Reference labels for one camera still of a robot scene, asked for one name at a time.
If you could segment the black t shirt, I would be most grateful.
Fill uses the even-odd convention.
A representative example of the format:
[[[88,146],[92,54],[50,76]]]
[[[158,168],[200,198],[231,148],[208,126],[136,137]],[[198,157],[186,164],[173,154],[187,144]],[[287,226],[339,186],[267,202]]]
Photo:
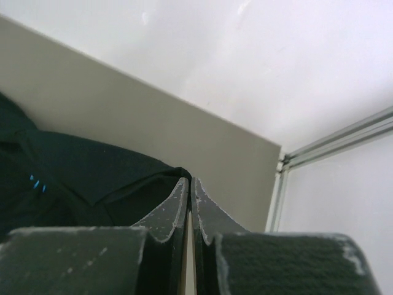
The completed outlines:
[[[124,148],[40,130],[1,97],[1,234],[131,226],[190,173]]]

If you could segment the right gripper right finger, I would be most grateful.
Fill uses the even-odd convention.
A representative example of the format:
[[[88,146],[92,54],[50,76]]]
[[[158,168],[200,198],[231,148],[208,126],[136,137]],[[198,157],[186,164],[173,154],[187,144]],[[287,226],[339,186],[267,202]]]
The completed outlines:
[[[368,262],[343,234],[256,233],[192,179],[198,294],[379,294]]]

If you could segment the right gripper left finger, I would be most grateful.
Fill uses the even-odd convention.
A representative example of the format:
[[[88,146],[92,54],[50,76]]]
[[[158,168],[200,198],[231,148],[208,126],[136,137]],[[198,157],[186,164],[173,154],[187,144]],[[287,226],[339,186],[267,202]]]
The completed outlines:
[[[2,294],[182,294],[189,182],[130,227],[25,227],[1,244]]]

